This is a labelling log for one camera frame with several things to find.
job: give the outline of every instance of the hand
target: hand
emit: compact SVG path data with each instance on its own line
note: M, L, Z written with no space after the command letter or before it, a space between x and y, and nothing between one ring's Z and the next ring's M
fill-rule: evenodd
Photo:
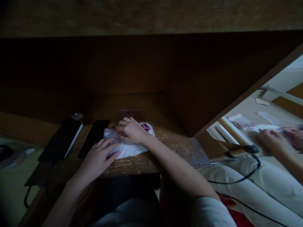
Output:
M112 143L115 138L102 139L90 149L87 153L83 163L73 178L82 184L83 187L88 186L92 181L99 177L119 156L120 151L114 153L111 157L106 159L109 152L119 143Z
M296 129L294 128L283 128L284 132L289 135L289 140L293 147L296 147Z
M126 136L119 134L120 139L130 143L143 144L150 136L150 134L132 117L125 117L123 120L119 121L116 131L124 132Z
M258 138L274 156L281 153L287 153L288 151L288 143L286 139L274 130L262 130L260 131Z

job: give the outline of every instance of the light gray shirt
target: light gray shirt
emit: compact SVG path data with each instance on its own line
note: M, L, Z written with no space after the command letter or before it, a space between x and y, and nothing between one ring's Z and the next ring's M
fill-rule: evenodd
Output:
M112 213L108 213L92 224L93 227L103 226L163 226L160 219L161 211L153 201L130 199L119 205ZM236 227L226 206L220 201L203 197L193 204L192 226L203 227Z

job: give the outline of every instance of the textured wall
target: textured wall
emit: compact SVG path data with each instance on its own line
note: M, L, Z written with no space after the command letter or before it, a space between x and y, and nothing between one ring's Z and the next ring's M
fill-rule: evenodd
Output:
M302 0L13 0L1 37L303 29Z

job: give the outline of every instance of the small plastic bag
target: small plastic bag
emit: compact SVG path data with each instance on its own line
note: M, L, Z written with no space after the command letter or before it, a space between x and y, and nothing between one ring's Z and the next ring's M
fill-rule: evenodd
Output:
M121 109L118 110L119 120L122 120L124 117L133 117L136 119L136 121L145 121L143 116L143 110L142 109Z
M142 122L142 123L140 123L140 125L141 126L143 125L143 128L149 134L152 134L153 136L155 136L154 130L149 123ZM138 155L138 154L148 151L148 149L141 144L128 143L128 142L125 142L124 140L121 140L119 138L118 134L125 135L122 132L119 132L119 133L116 132L115 129L110 129L110 128L104 129L104 136L103 136L104 139L116 138L116 140L113 141L112 143L120 143L119 146L112 149L112 151L108 154L107 157L112 156L112 154L116 153L117 151L121 152L121 154L117 157L117 159Z
M263 118L264 120L268 121L272 125L280 125L281 121L272 116L270 113L266 111L258 111L255 112L259 117Z
M232 115L227 117L230 122L234 124L238 129L242 130L247 130L252 126L256 126L257 123L246 119L245 117L242 116L242 114L237 114L237 115Z

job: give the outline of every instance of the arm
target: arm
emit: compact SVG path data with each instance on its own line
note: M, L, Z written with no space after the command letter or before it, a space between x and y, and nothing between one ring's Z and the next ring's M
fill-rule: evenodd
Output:
M171 179L186 193L193 197L211 197L220 201L208 181L183 158L147 133L134 118L120 121L117 131L127 136L119 137L127 142L140 143L158 159Z
M289 153L286 139L280 133L267 129L259 133L259 140L303 186L303 165Z
M118 143L108 145L113 140L115 139L102 139L91 148L78 171L66 183L63 192L42 224L43 227L69 226L82 191L100 176L120 154L120 152L116 152L106 159L108 153L119 145Z

